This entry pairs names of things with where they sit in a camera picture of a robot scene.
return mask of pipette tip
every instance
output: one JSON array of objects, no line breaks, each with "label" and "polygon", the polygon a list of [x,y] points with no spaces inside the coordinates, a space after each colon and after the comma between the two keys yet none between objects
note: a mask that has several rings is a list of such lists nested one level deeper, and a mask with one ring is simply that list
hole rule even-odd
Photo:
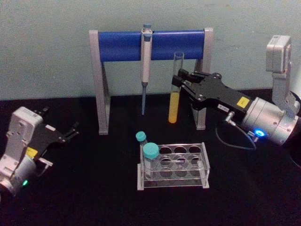
[{"label": "pipette tip", "polygon": [[145,111],[145,99],[146,99],[146,87],[142,87],[142,115],[144,115]]}]

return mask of black tabletop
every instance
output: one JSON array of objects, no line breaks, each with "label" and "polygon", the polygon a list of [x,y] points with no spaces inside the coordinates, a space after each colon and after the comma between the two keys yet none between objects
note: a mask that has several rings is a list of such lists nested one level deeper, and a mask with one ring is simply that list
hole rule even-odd
[{"label": "black tabletop", "polygon": [[[270,100],[270,90],[245,91]],[[215,126],[225,115],[207,110],[206,130],[196,131],[192,111],[181,97],[178,121],[167,121],[169,95],[112,97],[109,135],[98,135],[95,98],[0,102],[0,152],[9,119],[20,106],[50,106],[44,123],[66,132],[75,121],[80,134],[44,156],[54,165],[1,204],[3,225],[301,225],[301,169],[289,152],[267,140],[257,150],[230,148],[218,141]],[[204,142],[210,162],[209,185],[137,191],[139,144],[143,130],[157,144]],[[225,139],[247,145],[231,127]]]}]

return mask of test tube rack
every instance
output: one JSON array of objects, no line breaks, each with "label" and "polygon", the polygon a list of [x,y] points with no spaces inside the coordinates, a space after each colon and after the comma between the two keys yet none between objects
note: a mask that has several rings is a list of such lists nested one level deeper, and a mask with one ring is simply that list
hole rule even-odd
[{"label": "test tube rack", "polygon": [[204,143],[159,145],[159,155],[152,169],[140,145],[137,190],[151,187],[202,186],[209,188],[209,160]]}]

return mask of light blue wall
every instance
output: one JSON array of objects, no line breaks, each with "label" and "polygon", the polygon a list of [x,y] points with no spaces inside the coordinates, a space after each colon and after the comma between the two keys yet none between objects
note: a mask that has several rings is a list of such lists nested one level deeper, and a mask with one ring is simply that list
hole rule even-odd
[{"label": "light blue wall", "polygon": [[[265,48],[291,35],[301,56],[301,1],[296,0],[14,0],[0,1],[0,99],[94,95],[88,30],[213,27],[212,72],[236,89],[271,87]],[[193,61],[184,68],[192,70]],[[112,95],[140,94],[140,62],[106,63]],[[169,92],[171,61],[152,62],[149,93]]]}]

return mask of green indicator light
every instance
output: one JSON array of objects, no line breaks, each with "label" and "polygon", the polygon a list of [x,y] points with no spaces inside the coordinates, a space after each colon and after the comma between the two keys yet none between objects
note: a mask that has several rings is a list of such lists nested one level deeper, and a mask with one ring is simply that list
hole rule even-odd
[{"label": "green indicator light", "polygon": [[24,182],[23,182],[23,186],[25,186],[25,185],[27,185],[28,184],[28,180],[25,180]]}]

